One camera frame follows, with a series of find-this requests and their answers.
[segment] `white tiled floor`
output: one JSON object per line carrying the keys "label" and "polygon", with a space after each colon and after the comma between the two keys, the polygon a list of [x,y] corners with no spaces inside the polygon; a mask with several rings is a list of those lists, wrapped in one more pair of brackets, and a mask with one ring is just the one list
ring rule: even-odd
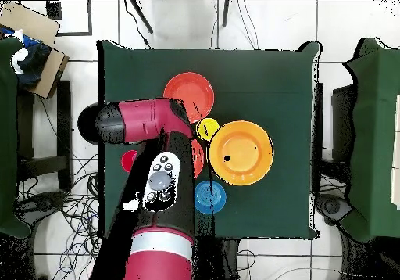
{"label": "white tiled floor", "polygon": [[[45,11],[44,2],[23,2],[39,12]],[[151,35],[128,2],[128,10],[136,17],[141,33],[153,48],[216,48],[216,29],[210,43],[213,24],[216,21],[215,0],[165,0],[142,1],[141,6],[148,22],[154,29]],[[87,31],[86,2],[62,2],[60,31]],[[391,47],[400,45],[400,3],[398,0],[248,0],[246,5],[257,30],[261,49],[296,50],[306,41],[318,40],[323,45],[319,65],[320,82],[324,83],[323,146],[332,147],[332,118],[330,96],[335,88],[351,84],[352,78],[341,65],[350,60],[360,38],[379,36]],[[240,8],[252,38],[252,24],[243,0]],[[238,1],[231,0],[227,27],[222,28],[223,0],[220,0],[221,49],[250,50],[245,36]],[[77,117],[81,110],[98,100],[97,40],[110,40],[128,48],[146,48],[136,30],[133,18],[126,13],[123,1],[91,1],[92,36],[63,36],[55,40],[55,48],[70,57],[63,80],[71,81],[73,106],[73,153],[85,159],[97,153],[97,147],[88,144],[77,130]],[[56,128],[56,98],[44,101],[48,114]],[[34,118],[35,156],[55,154],[56,138],[41,103],[36,101]],[[330,157],[330,150],[323,156]],[[80,168],[74,159],[74,172]],[[97,162],[86,167],[87,172],[97,170]],[[40,177],[34,192],[57,190],[56,175]],[[78,185],[76,194],[86,194],[86,184]],[[316,214],[315,227],[320,237],[313,241],[299,239],[250,239],[248,248],[255,254],[250,271],[241,271],[242,280],[337,280],[341,269],[341,240],[338,230],[329,227]],[[59,257],[71,229],[63,216],[54,214],[44,220],[37,232],[34,251],[37,254],[37,272],[50,278],[59,269]],[[247,239],[240,249],[247,249]],[[84,270],[88,259],[78,256],[77,277]],[[250,264],[254,258],[249,257]],[[239,256],[238,267],[247,267],[247,257]],[[65,280],[74,280],[73,274]],[[81,280],[87,280],[84,271]]]}

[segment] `green table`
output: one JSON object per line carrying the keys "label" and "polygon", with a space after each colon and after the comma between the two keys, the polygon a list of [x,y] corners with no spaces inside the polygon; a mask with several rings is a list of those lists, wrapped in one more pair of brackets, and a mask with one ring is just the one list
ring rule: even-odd
{"label": "green table", "polygon": [[395,140],[396,96],[400,94],[400,50],[364,38],[345,65],[358,92],[352,112],[355,129],[350,160],[356,208],[342,224],[359,242],[377,236],[400,238],[400,210],[391,204],[391,167]]}
{"label": "green table", "polygon": [[[99,48],[99,70],[104,70],[104,84],[102,73],[99,76],[100,101],[103,96],[106,102],[161,97],[172,77],[192,71],[203,75],[214,89],[209,117],[221,125],[252,121],[272,138],[273,166],[261,181],[232,186],[213,177],[227,193],[225,207],[215,216],[217,237],[316,236],[309,227],[309,190],[313,62],[318,59],[318,43],[303,45],[297,52],[129,50],[107,41],[100,42]],[[129,149],[138,146],[105,145],[106,231],[127,179],[120,159]],[[207,178],[204,166],[196,183]],[[196,211],[195,220],[196,234],[208,234],[210,216]]]}
{"label": "green table", "polygon": [[10,62],[14,53],[22,47],[16,38],[0,41],[0,233],[17,238],[26,238],[30,234],[30,227],[13,213],[17,182],[17,78]]}

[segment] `floor tile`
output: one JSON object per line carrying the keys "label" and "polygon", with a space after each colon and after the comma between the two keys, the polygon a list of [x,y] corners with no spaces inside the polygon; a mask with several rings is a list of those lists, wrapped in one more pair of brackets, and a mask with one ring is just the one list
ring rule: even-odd
{"label": "floor tile", "polygon": [[77,128],[80,113],[98,101],[97,68],[97,63],[69,62],[62,75],[62,80],[69,80],[71,87],[73,158],[91,158],[98,153],[98,147],[85,141]]}
{"label": "floor tile", "polygon": [[30,195],[36,195],[42,192],[57,192],[59,190],[59,177],[57,172],[43,174],[36,179],[27,179],[20,182],[19,190],[24,192],[25,195],[29,192]]}
{"label": "floor tile", "polygon": [[353,80],[340,63],[321,63],[318,74],[318,81],[323,83],[323,147],[332,148],[332,94],[334,89],[353,84]]}
{"label": "floor tile", "polygon": [[[61,212],[56,212],[45,218],[39,224],[34,240],[35,253],[64,253],[70,243],[83,243],[84,238],[77,236],[73,239],[74,233],[68,225],[66,219]],[[84,253],[84,248],[79,250],[73,248],[74,253]]]}
{"label": "floor tile", "polygon": [[311,280],[338,280],[340,270],[341,257],[312,257]]}
{"label": "floor tile", "polygon": [[[249,239],[248,249],[255,255],[309,255],[311,242],[302,239]],[[247,239],[242,239],[239,251],[247,249]]]}
{"label": "floor tile", "polygon": [[[239,256],[237,268],[251,265],[254,258]],[[310,280],[310,257],[258,256],[248,270],[240,270],[241,280]]]}
{"label": "floor tile", "polygon": [[323,216],[315,212],[314,225],[320,231],[320,237],[312,241],[313,255],[341,256],[341,236],[338,229],[328,226]]}
{"label": "floor tile", "polygon": [[89,31],[89,14],[87,0],[61,0],[62,19],[59,33],[76,33]]}
{"label": "floor tile", "polygon": [[57,92],[52,98],[48,99],[41,99],[39,96],[35,96],[32,122],[34,158],[57,156],[56,132]]}
{"label": "floor tile", "polygon": [[118,1],[91,1],[92,36],[62,36],[54,47],[71,60],[97,60],[96,41],[118,42]]}
{"label": "floor tile", "polygon": [[[87,221],[80,219],[80,214],[85,212],[84,217],[97,228],[98,220],[90,214],[95,215],[98,212],[98,202],[87,203],[91,207],[89,208],[82,203],[72,201],[73,199],[82,199],[82,196],[70,195],[63,208],[65,214],[59,211],[41,221],[34,240],[35,253],[65,253],[66,250],[70,250],[73,254],[88,253],[83,245],[88,236],[88,232],[85,231]],[[71,225],[79,234],[75,234]]]}
{"label": "floor tile", "polygon": [[37,275],[47,275],[49,280],[88,280],[95,263],[90,256],[75,256],[70,261],[58,255],[35,255],[34,262]]}
{"label": "floor tile", "polygon": [[[249,37],[256,44],[255,32],[245,4],[230,0],[227,26],[222,27],[223,4],[220,0],[220,49],[251,50]],[[130,2],[127,7],[137,18],[139,30],[154,48],[216,48],[215,0],[141,1],[143,13],[154,30],[151,35],[138,19]],[[261,49],[297,50],[316,37],[316,0],[248,0],[246,6],[254,23]],[[120,44],[128,48],[146,48],[132,16],[120,1]]]}
{"label": "floor tile", "polygon": [[346,184],[344,182],[340,182],[337,179],[329,178],[325,175],[321,176],[321,181],[320,181],[320,191],[327,191],[332,195],[336,195],[338,197],[343,198],[345,195],[345,186]]}
{"label": "floor tile", "polygon": [[323,43],[321,61],[350,60],[361,38],[379,37],[400,46],[398,0],[319,0],[318,41]]}
{"label": "floor tile", "polygon": [[[222,16],[223,0],[220,0]],[[260,49],[297,50],[307,41],[316,39],[316,0],[230,0],[227,27],[220,28],[220,48],[252,49],[249,37],[255,32],[248,18],[246,6],[254,23]]]}

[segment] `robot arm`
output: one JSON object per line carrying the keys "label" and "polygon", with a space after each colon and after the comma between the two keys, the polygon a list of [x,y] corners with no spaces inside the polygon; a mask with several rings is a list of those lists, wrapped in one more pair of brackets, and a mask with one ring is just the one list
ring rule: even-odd
{"label": "robot arm", "polygon": [[[87,112],[80,117],[87,118]],[[191,280],[194,134],[183,104],[174,99],[110,103],[95,119],[80,120],[83,137],[87,121],[94,122],[89,134],[101,142],[146,141],[90,280]],[[124,203],[135,198],[138,211],[125,210]]]}

